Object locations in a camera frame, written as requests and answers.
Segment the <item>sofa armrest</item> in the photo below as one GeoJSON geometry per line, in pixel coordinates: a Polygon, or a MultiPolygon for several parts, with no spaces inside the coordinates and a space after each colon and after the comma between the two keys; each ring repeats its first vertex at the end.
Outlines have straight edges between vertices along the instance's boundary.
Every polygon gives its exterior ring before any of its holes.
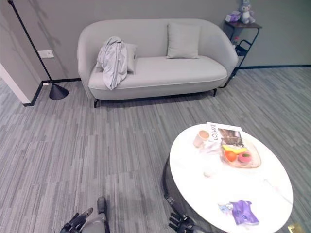
{"type": "Polygon", "coordinates": [[[90,38],[88,37],[87,28],[85,28],[79,37],[78,41],[78,73],[81,78],[81,82],[86,91],[86,95],[89,99],[94,98],[91,93],[88,82],[92,72],[96,64],[97,53],[96,51],[92,51],[92,46],[89,46],[90,38]]]}
{"type": "Polygon", "coordinates": [[[215,30],[213,34],[209,34],[204,40],[205,42],[201,50],[202,55],[219,62],[227,70],[227,77],[221,85],[223,86],[238,63],[237,53],[226,34],[220,28],[215,30]]]}

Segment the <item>book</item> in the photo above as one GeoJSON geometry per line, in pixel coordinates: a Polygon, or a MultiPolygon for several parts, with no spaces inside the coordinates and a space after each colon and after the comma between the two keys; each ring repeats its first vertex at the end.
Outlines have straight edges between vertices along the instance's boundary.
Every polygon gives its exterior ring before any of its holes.
{"type": "Polygon", "coordinates": [[[210,142],[221,143],[222,140],[226,140],[226,138],[228,142],[231,139],[232,143],[234,143],[235,141],[234,138],[236,138],[237,144],[238,141],[241,141],[241,132],[242,132],[241,127],[212,122],[206,123],[210,142]]]}

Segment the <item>plush bunny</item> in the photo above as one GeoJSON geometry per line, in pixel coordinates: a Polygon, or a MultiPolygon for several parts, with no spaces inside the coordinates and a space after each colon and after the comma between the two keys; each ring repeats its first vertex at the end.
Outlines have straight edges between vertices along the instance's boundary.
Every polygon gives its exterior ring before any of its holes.
{"type": "Polygon", "coordinates": [[[251,4],[249,0],[242,0],[242,5],[241,5],[241,22],[244,24],[248,23],[254,23],[255,19],[253,18],[254,12],[250,11],[251,9],[251,4]]]}

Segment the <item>sofa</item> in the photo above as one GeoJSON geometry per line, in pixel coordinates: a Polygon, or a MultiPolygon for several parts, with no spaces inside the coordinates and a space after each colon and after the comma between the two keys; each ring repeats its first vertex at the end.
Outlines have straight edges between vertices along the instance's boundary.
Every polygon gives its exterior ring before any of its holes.
{"type": "Polygon", "coordinates": [[[225,33],[202,19],[120,19],[95,22],[78,41],[78,72],[89,99],[125,100],[214,90],[226,83],[238,62],[225,33]],[[198,59],[168,59],[168,24],[200,25],[198,59]],[[135,73],[109,90],[95,67],[103,42],[118,36],[137,45],[135,73]]]}

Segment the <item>wall outlet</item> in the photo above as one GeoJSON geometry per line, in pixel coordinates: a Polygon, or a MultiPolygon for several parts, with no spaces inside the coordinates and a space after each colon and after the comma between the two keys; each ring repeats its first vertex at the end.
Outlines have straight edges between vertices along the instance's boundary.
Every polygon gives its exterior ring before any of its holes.
{"type": "Polygon", "coordinates": [[[54,55],[51,50],[38,51],[41,58],[53,58],[54,55]]]}

